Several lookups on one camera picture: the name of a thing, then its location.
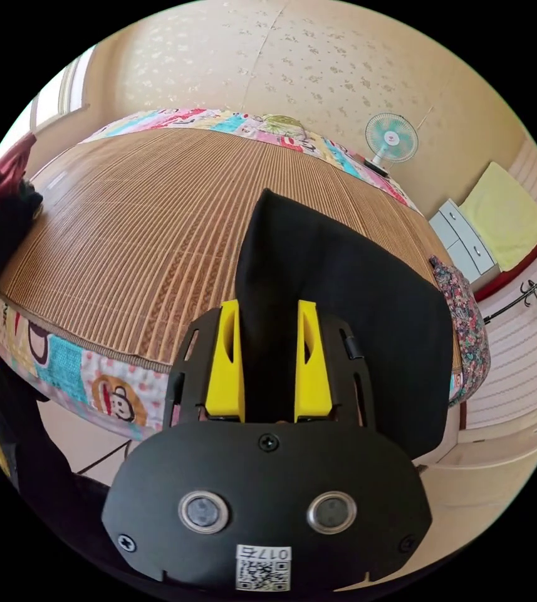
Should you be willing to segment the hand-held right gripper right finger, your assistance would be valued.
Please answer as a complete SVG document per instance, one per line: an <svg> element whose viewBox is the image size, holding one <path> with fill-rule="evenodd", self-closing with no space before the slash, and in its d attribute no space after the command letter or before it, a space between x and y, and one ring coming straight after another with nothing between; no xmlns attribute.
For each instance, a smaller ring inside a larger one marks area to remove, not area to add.
<svg viewBox="0 0 537 602"><path fill-rule="evenodd" d="M294 419L328 418L332 401L316 304L298 302Z"/></svg>

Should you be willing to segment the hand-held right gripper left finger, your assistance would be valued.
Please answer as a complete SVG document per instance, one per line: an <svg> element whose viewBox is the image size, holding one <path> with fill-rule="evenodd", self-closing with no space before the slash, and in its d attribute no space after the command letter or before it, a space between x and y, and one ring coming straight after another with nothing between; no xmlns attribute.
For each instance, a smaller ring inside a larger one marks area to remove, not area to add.
<svg viewBox="0 0 537 602"><path fill-rule="evenodd" d="M222 303L206 394L205 409L216 420L243 419L243 366L239 303Z"/></svg>

